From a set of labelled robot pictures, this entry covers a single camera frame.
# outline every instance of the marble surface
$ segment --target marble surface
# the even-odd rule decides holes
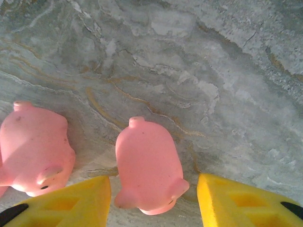
[[[0,0],[0,122],[16,99],[65,116],[69,184],[111,176],[142,115],[173,135],[190,190],[171,211],[110,208],[109,227],[201,226],[199,172],[303,204],[300,0]],[[9,189],[0,210],[27,198]]]

